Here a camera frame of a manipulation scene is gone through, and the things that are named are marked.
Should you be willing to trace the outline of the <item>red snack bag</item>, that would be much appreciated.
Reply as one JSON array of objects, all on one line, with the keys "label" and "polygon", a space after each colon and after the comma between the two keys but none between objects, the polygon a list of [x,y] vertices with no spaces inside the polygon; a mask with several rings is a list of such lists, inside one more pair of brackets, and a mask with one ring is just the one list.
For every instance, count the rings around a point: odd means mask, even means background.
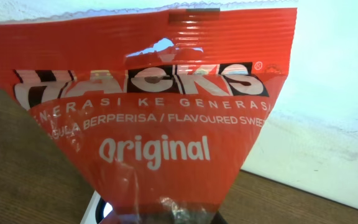
[{"label": "red snack bag", "polygon": [[211,223],[288,76],[296,15],[0,24],[0,88],[112,205],[106,223]]}]

